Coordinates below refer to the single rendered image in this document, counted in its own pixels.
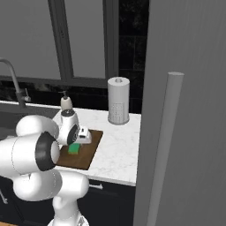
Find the grey framed window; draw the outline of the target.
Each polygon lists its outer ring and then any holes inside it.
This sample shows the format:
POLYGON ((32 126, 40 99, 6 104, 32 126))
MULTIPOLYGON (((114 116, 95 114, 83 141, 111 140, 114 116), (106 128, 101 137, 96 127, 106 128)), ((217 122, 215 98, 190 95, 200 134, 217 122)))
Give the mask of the grey framed window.
POLYGON ((0 0, 0 80, 108 86, 119 0, 0 0))

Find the dark cupboard drawer front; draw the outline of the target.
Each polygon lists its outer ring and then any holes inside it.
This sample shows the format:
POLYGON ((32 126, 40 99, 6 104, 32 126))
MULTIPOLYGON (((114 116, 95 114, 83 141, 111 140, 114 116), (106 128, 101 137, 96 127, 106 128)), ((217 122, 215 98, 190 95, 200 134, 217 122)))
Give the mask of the dark cupboard drawer front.
POLYGON ((89 226, 133 226, 136 188, 97 180, 91 185, 102 184, 103 189, 89 187, 87 194, 78 200, 78 206, 89 226))

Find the grey sink tap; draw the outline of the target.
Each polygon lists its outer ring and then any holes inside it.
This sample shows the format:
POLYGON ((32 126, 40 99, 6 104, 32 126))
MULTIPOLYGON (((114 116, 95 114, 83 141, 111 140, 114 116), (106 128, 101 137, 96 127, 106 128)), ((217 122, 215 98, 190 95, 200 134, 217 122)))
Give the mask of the grey sink tap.
POLYGON ((17 81, 15 70, 14 70, 12 64, 10 63, 10 61, 5 58, 0 57, 0 63, 4 63, 7 65, 8 69, 11 73, 12 82, 13 82, 15 90, 16 90, 16 96, 17 96, 19 106, 22 109, 24 109, 26 107, 26 103, 31 101, 31 97, 28 95, 28 93, 26 93, 26 95, 22 94, 22 91, 19 88, 19 83, 17 81))

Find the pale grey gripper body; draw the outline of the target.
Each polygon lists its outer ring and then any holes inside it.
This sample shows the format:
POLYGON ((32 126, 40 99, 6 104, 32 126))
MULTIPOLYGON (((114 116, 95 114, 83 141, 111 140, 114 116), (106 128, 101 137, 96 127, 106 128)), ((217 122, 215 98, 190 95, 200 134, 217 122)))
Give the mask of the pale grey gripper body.
POLYGON ((91 144, 92 136, 90 134, 88 134, 85 138, 81 138, 80 136, 78 136, 76 142, 79 144, 91 144))

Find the dark grey sink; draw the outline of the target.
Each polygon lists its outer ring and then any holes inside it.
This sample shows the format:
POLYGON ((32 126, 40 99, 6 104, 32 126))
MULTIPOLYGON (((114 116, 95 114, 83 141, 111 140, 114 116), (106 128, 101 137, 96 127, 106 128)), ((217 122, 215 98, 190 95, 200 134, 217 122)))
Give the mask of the dark grey sink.
POLYGON ((19 105, 0 103, 0 140, 16 135, 18 121, 27 115, 40 115, 53 118, 59 109, 26 106, 22 109, 19 105))

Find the brown wooden cutting board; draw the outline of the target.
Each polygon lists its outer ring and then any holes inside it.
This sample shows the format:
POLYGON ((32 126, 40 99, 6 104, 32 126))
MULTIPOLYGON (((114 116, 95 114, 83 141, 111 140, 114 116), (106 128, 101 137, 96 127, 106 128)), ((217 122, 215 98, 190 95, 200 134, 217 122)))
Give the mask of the brown wooden cutting board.
POLYGON ((68 146, 62 146, 57 166, 72 168, 77 170, 88 170, 94 158, 94 154, 102 139, 103 131, 91 130, 92 142, 79 146, 77 154, 69 154, 68 146))

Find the white soap dispenser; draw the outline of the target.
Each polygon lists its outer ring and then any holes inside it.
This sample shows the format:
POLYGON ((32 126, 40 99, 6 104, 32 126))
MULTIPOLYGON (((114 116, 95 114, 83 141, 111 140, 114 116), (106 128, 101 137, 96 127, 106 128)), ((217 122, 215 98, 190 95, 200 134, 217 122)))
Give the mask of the white soap dispenser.
POLYGON ((65 109, 72 109, 72 100, 68 96, 66 91, 60 91, 60 94, 63 94, 64 96, 61 98, 61 108, 62 110, 65 109))

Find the white paper towel roll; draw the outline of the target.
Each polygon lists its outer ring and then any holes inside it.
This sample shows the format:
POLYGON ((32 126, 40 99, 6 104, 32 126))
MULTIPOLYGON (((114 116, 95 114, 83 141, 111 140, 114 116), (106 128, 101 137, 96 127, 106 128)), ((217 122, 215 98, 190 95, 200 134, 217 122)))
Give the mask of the white paper towel roll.
POLYGON ((130 80, 113 77, 108 80, 109 115, 108 120, 115 125, 129 122, 130 80))

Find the green sponge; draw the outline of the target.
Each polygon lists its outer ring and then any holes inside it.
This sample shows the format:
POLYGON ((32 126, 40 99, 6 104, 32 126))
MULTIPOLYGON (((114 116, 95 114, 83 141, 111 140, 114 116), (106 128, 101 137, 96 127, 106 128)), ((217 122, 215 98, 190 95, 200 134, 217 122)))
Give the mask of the green sponge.
POLYGON ((68 154, 78 154, 79 153, 80 144, 72 143, 68 147, 68 154))

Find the grey fridge door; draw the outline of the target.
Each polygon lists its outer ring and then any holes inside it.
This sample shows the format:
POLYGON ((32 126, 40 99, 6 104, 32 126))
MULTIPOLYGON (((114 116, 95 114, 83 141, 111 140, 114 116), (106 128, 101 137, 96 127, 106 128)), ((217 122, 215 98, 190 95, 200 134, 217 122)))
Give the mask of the grey fridge door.
POLYGON ((184 79, 155 226, 226 226, 226 0, 150 0, 133 226, 147 226, 169 72, 184 79))

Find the dark cupboard door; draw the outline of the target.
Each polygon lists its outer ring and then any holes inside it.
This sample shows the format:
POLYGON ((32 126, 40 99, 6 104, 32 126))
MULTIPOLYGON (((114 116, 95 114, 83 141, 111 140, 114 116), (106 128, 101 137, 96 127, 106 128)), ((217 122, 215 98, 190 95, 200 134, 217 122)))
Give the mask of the dark cupboard door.
POLYGON ((54 218, 52 200, 24 201, 19 199, 12 188, 12 181, 0 177, 0 189, 8 204, 0 197, 0 221, 18 226, 47 226, 54 218))

